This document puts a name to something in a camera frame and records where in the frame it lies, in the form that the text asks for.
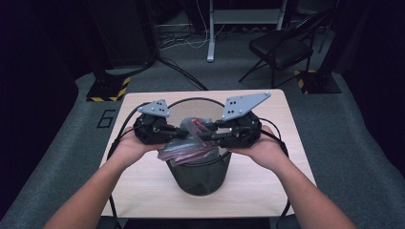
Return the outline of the black cabinet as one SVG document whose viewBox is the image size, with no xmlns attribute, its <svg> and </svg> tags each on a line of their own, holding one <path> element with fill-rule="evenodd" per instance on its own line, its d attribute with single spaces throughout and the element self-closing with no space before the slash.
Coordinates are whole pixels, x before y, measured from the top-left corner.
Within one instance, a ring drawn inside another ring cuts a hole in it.
<svg viewBox="0 0 405 229">
<path fill-rule="evenodd" d="M 112 67 L 152 66 L 159 55 L 147 0 L 85 0 Z"/>
</svg>

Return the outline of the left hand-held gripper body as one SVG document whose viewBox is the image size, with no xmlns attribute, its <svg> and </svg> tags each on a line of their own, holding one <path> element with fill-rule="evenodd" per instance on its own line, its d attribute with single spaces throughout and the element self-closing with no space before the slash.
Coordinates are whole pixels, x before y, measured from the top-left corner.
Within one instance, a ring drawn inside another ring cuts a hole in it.
<svg viewBox="0 0 405 229">
<path fill-rule="evenodd" d="M 136 137 L 146 145 L 165 144 L 172 139 L 169 131 L 164 129 L 170 115 L 166 101 L 156 100 L 137 108 L 140 116 L 133 125 Z"/>
</svg>

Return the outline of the person's left hand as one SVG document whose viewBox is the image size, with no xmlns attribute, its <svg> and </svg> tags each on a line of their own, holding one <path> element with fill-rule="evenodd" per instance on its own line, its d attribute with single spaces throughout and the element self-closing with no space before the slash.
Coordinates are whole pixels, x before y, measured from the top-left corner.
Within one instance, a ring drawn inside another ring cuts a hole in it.
<svg viewBox="0 0 405 229">
<path fill-rule="evenodd" d="M 118 145 L 112 156 L 108 159 L 119 168 L 128 168 L 146 153 L 162 149 L 164 144 L 145 145 L 136 136 L 134 129 L 127 127 L 119 139 Z"/>
</svg>

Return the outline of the striped-edge black stand base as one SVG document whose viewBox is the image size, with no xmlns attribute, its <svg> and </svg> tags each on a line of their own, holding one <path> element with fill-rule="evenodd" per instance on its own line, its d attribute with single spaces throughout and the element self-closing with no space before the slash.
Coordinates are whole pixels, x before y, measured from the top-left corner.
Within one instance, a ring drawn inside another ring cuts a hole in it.
<svg viewBox="0 0 405 229">
<path fill-rule="evenodd" d="M 128 84 L 129 76 L 113 75 L 106 72 L 95 73 L 95 82 L 86 98 L 92 102 L 119 101 L 124 97 Z"/>
<path fill-rule="evenodd" d="M 341 94 L 339 86 L 330 75 L 322 75 L 315 70 L 294 71 L 298 86 L 303 94 Z"/>
</svg>

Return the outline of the black folding chair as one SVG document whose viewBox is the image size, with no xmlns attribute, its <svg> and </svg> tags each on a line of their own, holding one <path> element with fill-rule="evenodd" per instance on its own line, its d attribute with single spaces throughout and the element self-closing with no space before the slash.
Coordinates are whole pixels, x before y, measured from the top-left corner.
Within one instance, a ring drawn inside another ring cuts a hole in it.
<svg viewBox="0 0 405 229">
<path fill-rule="evenodd" d="M 275 73 L 284 71 L 304 60 L 307 61 L 305 73 L 309 72 L 309 63 L 313 55 L 313 43 L 316 31 L 330 18 L 335 8 L 311 14 L 295 26 L 283 31 L 270 31 L 249 42 L 249 49 L 260 60 L 240 79 L 242 82 L 251 73 L 269 65 L 271 88 L 275 89 L 288 82 L 275 83 Z"/>
</svg>

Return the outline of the person's right hand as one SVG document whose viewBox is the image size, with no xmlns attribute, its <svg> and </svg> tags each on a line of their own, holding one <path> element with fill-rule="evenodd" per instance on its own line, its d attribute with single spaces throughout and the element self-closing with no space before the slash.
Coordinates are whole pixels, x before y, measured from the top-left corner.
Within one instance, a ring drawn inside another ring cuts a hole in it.
<svg viewBox="0 0 405 229">
<path fill-rule="evenodd" d="M 290 161 L 275 139 L 261 134 L 260 138 L 249 148 L 228 148 L 228 151 L 249 156 L 258 165 L 275 174 L 286 169 Z"/>
</svg>

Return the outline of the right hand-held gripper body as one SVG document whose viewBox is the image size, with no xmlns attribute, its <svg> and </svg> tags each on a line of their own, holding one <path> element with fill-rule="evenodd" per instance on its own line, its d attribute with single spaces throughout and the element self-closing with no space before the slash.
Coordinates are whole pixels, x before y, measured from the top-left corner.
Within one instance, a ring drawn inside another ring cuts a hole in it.
<svg viewBox="0 0 405 229">
<path fill-rule="evenodd" d="M 248 148 L 260 138 L 262 124 L 252 110 L 271 97 L 270 92 L 230 96 L 226 99 L 222 118 L 219 121 L 232 122 L 234 129 L 228 131 L 235 139 L 219 141 L 222 148 Z"/>
</svg>

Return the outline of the grey translucent trash bag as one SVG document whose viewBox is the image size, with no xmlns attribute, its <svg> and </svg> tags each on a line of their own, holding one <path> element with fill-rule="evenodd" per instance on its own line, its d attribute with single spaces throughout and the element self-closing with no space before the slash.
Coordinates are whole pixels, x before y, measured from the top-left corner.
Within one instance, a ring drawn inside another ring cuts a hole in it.
<svg viewBox="0 0 405 229">
<path fill-rule="evenodd" d="M 207 125 L 211 119 L 187 117 L 180 125 L 187 131 L 185 139 L 173 139 L 158 151 L 158 159 L 168 161 L 172 166 L 184 163 L 202 163 L 220 155 L 219 147 L 214 143 L 202 140 L 200 134 L 214 134 Z"/>
</svg>

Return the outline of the white desk frame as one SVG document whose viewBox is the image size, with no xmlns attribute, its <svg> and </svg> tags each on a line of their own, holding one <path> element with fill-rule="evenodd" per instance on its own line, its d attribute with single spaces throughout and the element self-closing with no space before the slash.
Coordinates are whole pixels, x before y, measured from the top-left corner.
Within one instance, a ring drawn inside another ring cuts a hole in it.
<svg viewBox="0 0 405 229">
<path fill-rule="evenodd" d="M 215 56 L 215 25 L 275 25 L 280 30 L 288 0 L 281 0 L 276 9 L 215 10 L 214 0 L 209 0 L 209 43 L 206 61 L 212 63 Z"/>
</svg>

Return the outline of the black mesh trash can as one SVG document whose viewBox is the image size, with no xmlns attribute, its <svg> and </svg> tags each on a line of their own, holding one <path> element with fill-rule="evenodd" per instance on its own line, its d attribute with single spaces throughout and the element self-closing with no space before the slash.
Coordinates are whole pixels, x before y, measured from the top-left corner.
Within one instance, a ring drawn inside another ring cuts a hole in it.
<svg viewBox="0 0 405 229">
<path fill-rule="evenodd" d="M 214 99 L 192 97 L 179 100 L 169 106 L 168 122 L 183 126 L 188 117 L 215 121 L 221 118 L 224 104 Z M 207 157 L 175 165 L 169 159 L 166 164 L 180 188 L 193 196 L 207 196 L 216 192 L 224 183 L 232 154 L 216 146 Z"/>
</svg>

